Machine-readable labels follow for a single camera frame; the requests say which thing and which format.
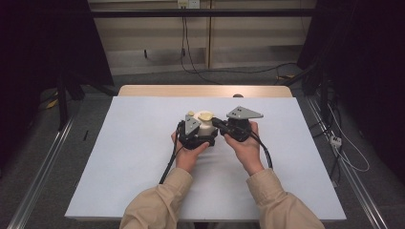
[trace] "gray floor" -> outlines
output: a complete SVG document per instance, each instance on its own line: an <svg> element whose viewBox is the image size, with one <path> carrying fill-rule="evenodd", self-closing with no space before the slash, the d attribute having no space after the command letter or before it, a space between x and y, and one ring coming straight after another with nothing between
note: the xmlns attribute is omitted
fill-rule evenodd
<svg viewBox="0 0 405 229"><path fill-rule="evenodd" d="M238 68L231 71L258 71L269 66L257 68ZM295 74L299 70L294 66L279 69L279 74ZM229 85L272 85L276 82L276 71L246 74L231 72L202 73L202 76L221 84ZM124 84L210 84L195 74L185 72L143 73L137 75L115 76L116 87ZM85 87L86 97L83 101L69 101L70 111L80 107L72 129L59 153L52 172L32 209L26 228L117 228L116 221L79 222L64 218L65 211L75 191L87 159L96 142L96 137L108 112L111 97L100 94L96 90ZM297 98L303 115L312 125L317 122L309 107L308 100L303 96L300 84L291 87ZM393 173L376 156L373 146L359 134L350 113L341 103L339 109L343 116L344 132L351 141L365 154L371 169L358 173L369 191L375 204L390 228L405 228L405 187ZM58 110L43 110L41 107L32 124L29 134L15 152L10 163L3 169L0 179L0 228L7 228L15 210L30 183L41 166L46 153L51 147L58 127ZM319 127L311 129L319 133ZM324 137L314 139L319 153L329 171L334 156ZM353 165L364 168L364 160L349 145L344 145L345 152ZM342 203L348 219L337 222L326 222L327 228L373 228L366 216L347 178L342 174L336 193ZM242 228L241 224L217 225L217 228Z"/></svg>

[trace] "right hand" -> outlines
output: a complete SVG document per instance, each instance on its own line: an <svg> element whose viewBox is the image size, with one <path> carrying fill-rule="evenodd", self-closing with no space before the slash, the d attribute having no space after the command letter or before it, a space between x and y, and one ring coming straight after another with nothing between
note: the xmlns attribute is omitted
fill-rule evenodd
<svg viewBox="0 0 405 229"><path fill-rule="evenodd" d="M259 135L257 122L250 121L252 132ZM244 142L233 139L230 135L224 135L226 143L235 151L236 157L241 161L247 173L252 176L265 168L260 160L260 144L252 137Z"/></svg>

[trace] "beige jacket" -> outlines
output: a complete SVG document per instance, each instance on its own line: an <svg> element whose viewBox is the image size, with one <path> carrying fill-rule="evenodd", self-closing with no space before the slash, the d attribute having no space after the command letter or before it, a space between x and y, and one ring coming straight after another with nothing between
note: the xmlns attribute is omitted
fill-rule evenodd
<svg viewBox="0 0 405 229"><path fill-rule="evenodd" d="M128 205L119 228L176 228L192 181L183 169L173 169L163 184L143 191ZM324 228L299 198L284 191L271 169L253 175L247 185L260 209L261 228Z"/></svg>

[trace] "person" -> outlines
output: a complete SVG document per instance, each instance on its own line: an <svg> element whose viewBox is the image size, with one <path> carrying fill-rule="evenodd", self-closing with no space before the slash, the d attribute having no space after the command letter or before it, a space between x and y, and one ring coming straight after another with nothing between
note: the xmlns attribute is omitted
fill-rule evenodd
<svg viewBox="0 0 405 229"><path fill-rule="evenodd" d="M251 121L252 131L259 134L258 124ZM253 138L238 142L224 135L226 143L249 174L247 186L260 210L262 229L324 228L321 221L296 196L284 191L272 169L265 169L260 160L260 145ZM128 205L119 228L176 228L181 201L191 187L193 170L205 142L194 150L177 143L179 150L176 168L172 169L163 184L137 195Z"/></svg>

